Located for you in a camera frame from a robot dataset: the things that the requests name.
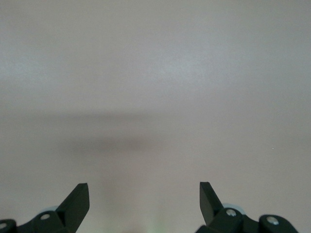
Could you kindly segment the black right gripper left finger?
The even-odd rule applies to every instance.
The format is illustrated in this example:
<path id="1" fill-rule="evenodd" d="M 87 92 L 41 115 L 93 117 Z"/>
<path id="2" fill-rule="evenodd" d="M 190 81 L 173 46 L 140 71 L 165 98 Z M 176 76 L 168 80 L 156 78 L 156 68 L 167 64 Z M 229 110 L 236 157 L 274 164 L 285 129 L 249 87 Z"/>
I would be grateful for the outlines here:
<path id="1" fill-rule="evenodd" d="M 2 233 L 75 233 L 89 211 L 87 183 L 78 184 L 55 209 L 44 211 L 20 226 L 13 219 L 2 219 Z"/>

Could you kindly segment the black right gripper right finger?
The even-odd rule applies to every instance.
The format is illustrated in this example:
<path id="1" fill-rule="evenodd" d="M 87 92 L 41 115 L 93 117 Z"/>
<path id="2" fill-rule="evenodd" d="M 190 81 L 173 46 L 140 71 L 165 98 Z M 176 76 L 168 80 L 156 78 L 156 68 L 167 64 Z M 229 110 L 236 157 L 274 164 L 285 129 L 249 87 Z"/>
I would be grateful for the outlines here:
<path id="1" fill-rule="evenodd" d="M 224 207 L 209 182 L 200 183 L 200 209 L 205 225 L 199 233 L 297 233 L 285 218 L 262 215 L 258 221 L 233 207 Z"/>

